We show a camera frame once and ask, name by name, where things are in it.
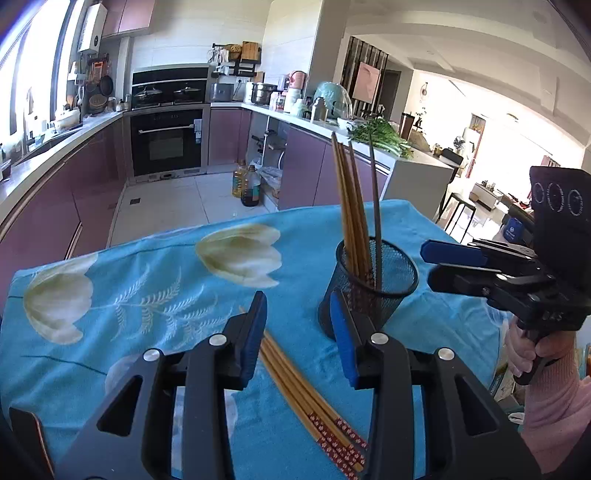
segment mesh pen holder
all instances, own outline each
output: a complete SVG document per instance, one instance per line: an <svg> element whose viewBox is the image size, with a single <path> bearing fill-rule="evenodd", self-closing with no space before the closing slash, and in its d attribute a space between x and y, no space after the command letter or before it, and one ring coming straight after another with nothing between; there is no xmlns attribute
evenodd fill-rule
<svg viewBox="0 0 591 480"><path fill-rule="evenodd" d="M375 238L370 237L373 278L375 270ZM327 337L335 339L330 321L330 294L339 288L352 312L362 313L371 318L376 330L381 330L402 300L418 286L417 267L411 258L390 242L382 240L382 288L376 290L367 280L351 274L347 268L345 242L336 249L336 267L330 279L323 300L318 307L318 322Z"/></svg>

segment chair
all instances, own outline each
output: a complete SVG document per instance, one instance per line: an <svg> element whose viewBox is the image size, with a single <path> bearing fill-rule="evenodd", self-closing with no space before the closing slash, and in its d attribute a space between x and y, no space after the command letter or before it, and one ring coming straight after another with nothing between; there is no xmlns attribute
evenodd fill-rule
<svg viewBox="0 0 591 480"><path fill-rule="evenodd" d="M456 216L456 213L457 213L458 209L460 208L460 205L462 205L462 211L460 212L460 215L457 216L456 223L453 224L453 227L452 227L451 231L449 232L449 235L451 235L453 233L453 230L456 227L458 220L462 216L462 213L464 213L464 210L466 208L468 208L468 210L472 211L472 215L470 215L470 221L468 222L468 226L466 227L466 230L464 230L464 234L462 235L462 239L460 240L460 243L462 243L464 241L464 237L466 236L466 234L468 232L468 229L470 228L470 225L472 224L472 220L473 220L474 215L476 213L476 205L473 202L471 202L470 200L465 199L459 193L452 193L450 195L450 197L448 198L448 200L445 204L445 207L439 213L439 217L437 218L437 221L441 220L441 216L443 215L443 212L445 212L445 210L447 209L447 206L449 205L449 202L451 201L451 199L454 199L457 201L457 206L456 206L456 209L453 211L453 215L450 217L447 225L445 226L444 230L446 233L447 233L447 227L449 227L449 224L452 222L453 218Z"/></svg>

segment white countertop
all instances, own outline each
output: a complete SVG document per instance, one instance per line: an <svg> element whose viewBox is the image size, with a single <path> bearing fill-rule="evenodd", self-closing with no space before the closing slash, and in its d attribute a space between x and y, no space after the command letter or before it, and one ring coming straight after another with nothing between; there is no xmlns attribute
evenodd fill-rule
<svg viewBox="0 0 591 480"><path fill-rule="evenodd" d="M311 122L309 120L303 118L297 118L295 116L289 115L288 113L283 112L276 112L273 110L269 110L268 106L262 105L253 105L251 103L242 103L242 102L213 102L212 107L233 107L233 108L245 108L251 110L256 113L261 113L263 115L268 115L272 118L276 118L281 122L285 122L291 125L295 125L296 127L300 127L310 132L313 132L317 135L322 137L330 138L333 133L336 134L336 138L339 142L347 144L349 142L349 131L343 130L338 127L338 125L332 125L327 122ZM365 157L369 158L369 146L363 143L353 142L353 149L364 155ZM421 163L426 165L432 165L441 168L449 168L447 165L439 161L438 159L432 157L431 155L421 152L413 148L413 157L411 159L406 158L399 158L396 155L392 155L384 150L380 150L377 148L375 150L375 159L378 163L381 163L383 166L392 169L394 164L397 161L407 161L413 163Z"/></svg>
<svg viewBox="0 0 591 480"><path fill-rule="evenodd" d="M86 118L82 128L77 130L71 137L66 138L50 150L13 167L10 178L0 183L0 223L4 221L18 201L53 165L92 135L121 117L123 117L122 112L114 112Z"/></svg>

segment sink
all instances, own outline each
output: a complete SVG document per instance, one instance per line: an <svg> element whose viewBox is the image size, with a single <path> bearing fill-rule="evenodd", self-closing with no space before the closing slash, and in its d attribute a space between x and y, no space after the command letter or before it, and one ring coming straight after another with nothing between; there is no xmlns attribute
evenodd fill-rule
<svg viewBox="0 0 591 480"><path fill-rule="evenodd" d="M27 160L31 160L32 158L34 158L38 155L41 155L42 153L45 153L46 151L55 147L57 144L63 142L66 138L69 138L72 135L74 135L76 132L77 132L77 129L73 130L73 131L71 130L68 132L63 132L62 134L52 137L50 140L44 142L43 145L41 145L40 147L37 147L32 152L29 152L27 155L25 155L23 158L21 158L19 161L17 161L14 165L21 164L23 162L26 162Z"/></svg>

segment kitchen cabinet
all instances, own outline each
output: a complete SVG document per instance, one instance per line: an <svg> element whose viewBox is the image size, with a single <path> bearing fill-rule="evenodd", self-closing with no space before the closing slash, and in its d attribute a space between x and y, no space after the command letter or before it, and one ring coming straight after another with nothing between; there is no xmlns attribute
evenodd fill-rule
<svg viewBox="0 0 591 480"><path fill-rule="evenodd" d="M121 121L94 135L68 161L70 188L82 224L73 257L106 247L125 183L115 148L118 137L122 137Z"/></svg>
<svg viewBox="0 0 591 480"><path fill-rule="evenodd" d="M244 129L241 135L242 112L241 108L212 108L209 118L209 165L236 163L239 151L246 151L245 146L241 147L244 138Z"/></svg>
<svg viewBox="0 0 591 480"><path fill-rule="evenodd" d="M64 260L79 226L67 163L51 172L0 242L0 312L15 272Z"/></svg>
<svg viewBox="0 0 591 480"><path fill-rule="evenodd" d="M240 117L240 135L238 137L238 160L246 160L246 151L248 149L248 139L251 134L251 119L252 112L250 110L242 110Z"/></svg>
<svg viewBox="0 0 591 480"><path fill-rule="evenodd" d="M361 186L361 197L364 202L371 202L373 197L372 192L372 174L371 163L361 155L355 155L355 165L359 174L359 185ZM388 175L378 169L378 191L381 194ZM339 185L336 179L335 156L333 154L332 145L327 145L324 151L322 161L322 169L320 170L320 178L316 189L316 197L314 198L314 205L337 205L340 203Z"/></svg>
<svg viewBox="0 0 591 480"><path fill-rule="evenodd" d="M147 30L154 4L155 0L103 0L107 9L103 38Z"/></svg>
<svg viewBox="0 0 591 480"><path fill-rule="evenodd" d="M330 147L327 141L299 128L290 128L283 156L279 210L314 204L327 147Z"/></svg>

